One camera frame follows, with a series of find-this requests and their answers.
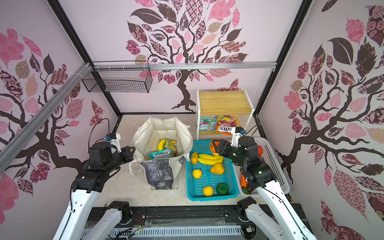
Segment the yellow pear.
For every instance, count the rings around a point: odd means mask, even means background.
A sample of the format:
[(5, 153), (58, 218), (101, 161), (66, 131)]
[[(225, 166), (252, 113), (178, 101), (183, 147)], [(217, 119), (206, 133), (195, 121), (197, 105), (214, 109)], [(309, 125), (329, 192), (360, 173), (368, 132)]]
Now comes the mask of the yellow pear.
[(222, 163), (216, 163), (211, 167), (210, 172), (212, 174), (222, 175), (225, 173), (225, 167)]

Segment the orange tangerine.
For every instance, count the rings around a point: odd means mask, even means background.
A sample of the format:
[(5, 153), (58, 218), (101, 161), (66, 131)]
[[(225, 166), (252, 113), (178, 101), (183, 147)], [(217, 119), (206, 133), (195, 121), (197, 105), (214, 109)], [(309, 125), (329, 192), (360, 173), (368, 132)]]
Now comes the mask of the orange tangerine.
[(211, 141), (211, 143), (210, 143), (210, 150), (211, 150), (211, 152), (212, 152), (212, 154), (214, 155), (214, 156), (219, 156), (220, 154), (219, 153), (217, 153), (217, 149), (218, 149), (218, 147), (219, 147), (219, 142), (217, 142), (217, 141)]

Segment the yellow banana bunch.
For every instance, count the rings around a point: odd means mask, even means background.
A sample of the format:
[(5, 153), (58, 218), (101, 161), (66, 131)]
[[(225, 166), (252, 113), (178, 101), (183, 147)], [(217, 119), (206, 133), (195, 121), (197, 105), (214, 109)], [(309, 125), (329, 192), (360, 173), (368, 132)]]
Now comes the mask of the yellow banana bunch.
[(162, 151), (164, 149), (165, 144), (167, 143), (166, 139), (162, 139), (158, 144), (158, 151)]

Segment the cream canvas grocery bag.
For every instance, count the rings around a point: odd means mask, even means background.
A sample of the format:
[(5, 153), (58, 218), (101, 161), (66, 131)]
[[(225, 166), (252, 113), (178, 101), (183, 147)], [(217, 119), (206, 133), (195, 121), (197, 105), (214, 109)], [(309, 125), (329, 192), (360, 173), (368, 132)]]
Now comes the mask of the cream canvas grocery bag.
[(134, 134), (131, 146), (136, 149), (129, 163), (132, 176), (144, 173), (152, 190), (178, 189), (179, 173), (193, 147), (189, 126), (176, 117), (150, 117)]

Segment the teal striped candy bag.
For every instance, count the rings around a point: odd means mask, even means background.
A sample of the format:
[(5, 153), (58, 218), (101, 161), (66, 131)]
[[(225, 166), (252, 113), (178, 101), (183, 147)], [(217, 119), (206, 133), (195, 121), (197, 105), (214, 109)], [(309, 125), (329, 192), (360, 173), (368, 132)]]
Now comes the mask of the teal striped candy bag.
[(171, 158), (173, 157), (173, 151), (165, 149), (162, 151), (152, 152), (149, 153), (149, 157), (151, 159)]

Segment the green candy bag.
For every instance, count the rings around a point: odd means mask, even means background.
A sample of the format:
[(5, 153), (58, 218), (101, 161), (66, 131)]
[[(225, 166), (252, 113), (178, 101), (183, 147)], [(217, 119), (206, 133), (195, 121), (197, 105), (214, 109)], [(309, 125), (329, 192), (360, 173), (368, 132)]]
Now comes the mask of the green candy bag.
[(171, 150), (173, 152), (176, 152), (177, 151), (177, 142), (174, 140), (166, 140), (164, 148), (167, 150)]

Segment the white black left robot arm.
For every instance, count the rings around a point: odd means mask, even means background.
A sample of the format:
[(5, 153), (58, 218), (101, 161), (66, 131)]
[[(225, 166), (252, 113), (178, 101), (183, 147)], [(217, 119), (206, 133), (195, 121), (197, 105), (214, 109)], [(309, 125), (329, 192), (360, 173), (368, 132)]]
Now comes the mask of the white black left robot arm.
[[(89, 215), (99, 198), (105, 183), (121, 166), (134, 159), (134, 147), (119, 147), (111, 142), (99, 142), (89, 149), (89, 159), (76, 176), (70, 188), (70, 202), (54, 236), (55, 240), (79, 240)], [(102, 218), (86, 235), (87, 240), (104, 240), (112, 229), (131, 221), (129, 203), (113, 201)]]

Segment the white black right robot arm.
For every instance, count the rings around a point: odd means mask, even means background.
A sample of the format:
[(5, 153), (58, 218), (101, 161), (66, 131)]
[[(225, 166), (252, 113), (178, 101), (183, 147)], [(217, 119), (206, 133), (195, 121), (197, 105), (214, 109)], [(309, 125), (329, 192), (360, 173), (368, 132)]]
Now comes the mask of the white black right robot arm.
[(286, 194), (289, 192), (278, 160), (265, 138), (235, 134), (233, 140), (213, 140), (214, 153), (240, 168), (251, 192), (238, 202), (240, 219), (255, 224), (269, 240), (314, 240)]

